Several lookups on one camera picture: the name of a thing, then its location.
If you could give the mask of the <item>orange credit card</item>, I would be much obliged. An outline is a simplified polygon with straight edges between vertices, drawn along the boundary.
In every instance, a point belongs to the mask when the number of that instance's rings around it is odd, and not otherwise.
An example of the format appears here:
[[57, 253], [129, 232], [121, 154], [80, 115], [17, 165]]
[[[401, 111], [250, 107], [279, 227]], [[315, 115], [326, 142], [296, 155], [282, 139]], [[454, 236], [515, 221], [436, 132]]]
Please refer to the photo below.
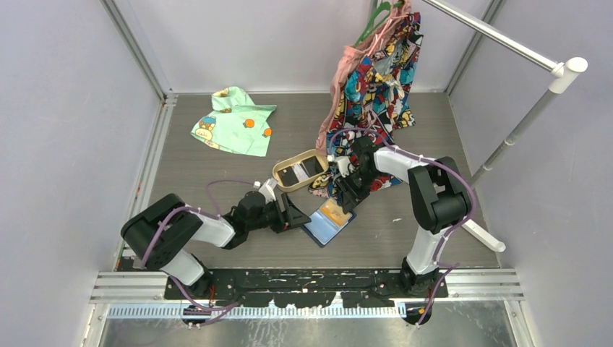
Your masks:
[[319, 208], [319, 211], [337, 226], [345, 225], [352, 217], [352, 214], [343, 212], [343, 208], [333, 197], [326, 200]]

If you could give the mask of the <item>navy blue card holder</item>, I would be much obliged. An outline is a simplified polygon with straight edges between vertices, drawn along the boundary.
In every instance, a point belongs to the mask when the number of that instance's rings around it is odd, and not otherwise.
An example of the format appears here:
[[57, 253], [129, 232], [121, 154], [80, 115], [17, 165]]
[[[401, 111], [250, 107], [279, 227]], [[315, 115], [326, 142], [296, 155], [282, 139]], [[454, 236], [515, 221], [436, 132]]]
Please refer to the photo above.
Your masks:
[[356, 217], [356, 214], [351, 212], [351, 219], [345, 225], [337, 226], [328, 220], [319, 208], [309, 216], [311, 222], [301, 228], [319, 247], [325, 247]]

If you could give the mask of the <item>white credit card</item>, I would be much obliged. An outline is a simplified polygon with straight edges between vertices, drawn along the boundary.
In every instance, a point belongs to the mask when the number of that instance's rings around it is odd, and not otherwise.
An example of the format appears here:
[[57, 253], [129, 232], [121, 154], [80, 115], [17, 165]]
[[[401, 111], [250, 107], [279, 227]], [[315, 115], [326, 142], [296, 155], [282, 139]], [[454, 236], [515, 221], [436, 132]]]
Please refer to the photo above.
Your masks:
[[305, 169], [303, 163], [296, 163], [292, 165], [292, 170], [298, 182], [306, 181], [309, 179], [310, 175], [308, 171]]

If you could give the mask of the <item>beige oval tray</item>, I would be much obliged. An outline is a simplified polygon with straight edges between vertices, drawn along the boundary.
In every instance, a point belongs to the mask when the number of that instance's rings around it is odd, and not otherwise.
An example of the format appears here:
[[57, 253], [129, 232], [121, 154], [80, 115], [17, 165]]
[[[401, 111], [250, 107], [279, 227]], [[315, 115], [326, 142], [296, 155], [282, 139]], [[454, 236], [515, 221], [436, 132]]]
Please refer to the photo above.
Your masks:
[[311, 149], [273, 166], [273, 178], [282, 192], [293, 192], [311, 184], [328, 169], [328, 161]]

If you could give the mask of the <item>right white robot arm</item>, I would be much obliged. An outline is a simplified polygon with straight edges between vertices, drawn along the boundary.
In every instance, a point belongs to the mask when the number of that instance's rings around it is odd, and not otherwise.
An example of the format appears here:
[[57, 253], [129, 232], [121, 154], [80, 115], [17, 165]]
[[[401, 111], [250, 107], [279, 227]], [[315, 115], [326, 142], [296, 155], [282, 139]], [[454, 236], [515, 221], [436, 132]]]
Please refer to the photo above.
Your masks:
[[353, 143], [348, 156], [329, 155], [338, 170], [335, 185], [344, 213], [353, 211], [371, 193], [376, 179], [390, 174], [407, 183], [418, 231], [411, 251], [403, 258], [399, 286], [409, 296], [423, 294], [436, 280], [440, 252], [453, 226], [473, 210], [473, 197], [450, 157], [423, 158], [396, 145], [375, 144], [370, 137]]

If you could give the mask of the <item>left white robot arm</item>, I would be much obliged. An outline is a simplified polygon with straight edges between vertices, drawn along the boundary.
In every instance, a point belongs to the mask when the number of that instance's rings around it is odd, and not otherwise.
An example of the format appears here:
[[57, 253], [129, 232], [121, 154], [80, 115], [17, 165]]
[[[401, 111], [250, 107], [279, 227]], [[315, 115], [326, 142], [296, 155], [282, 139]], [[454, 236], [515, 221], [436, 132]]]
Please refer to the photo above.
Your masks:
[[311, 218], [287, 194], [247, 192], [230, 211], [212, 215], [186, 204], [177, 194], [167, 194], [129, 219], [122, 239], [140, 258], [141, 266], [177, 279], [192, 298], [209, 294], [212, 275], [185, 246], [202, 241], [221, 249], [234, 249], [252, 231], [269, 228], [279, 234], [310, 223]]

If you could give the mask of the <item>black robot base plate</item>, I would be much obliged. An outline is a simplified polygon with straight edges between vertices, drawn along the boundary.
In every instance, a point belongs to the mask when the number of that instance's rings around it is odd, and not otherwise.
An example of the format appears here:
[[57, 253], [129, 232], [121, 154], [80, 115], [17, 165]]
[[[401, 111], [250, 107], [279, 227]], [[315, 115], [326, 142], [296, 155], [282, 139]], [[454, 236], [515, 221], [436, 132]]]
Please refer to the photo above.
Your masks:
[[329, 307], [336, 297], [343, 308], [391, 307], [396, 299], [426, 300], [429, 286], [406, 288], [399, 269], [214, 269], [205, 279], [209, 288], [188, 294], [194, 300], [212, 299], [225, 306]]

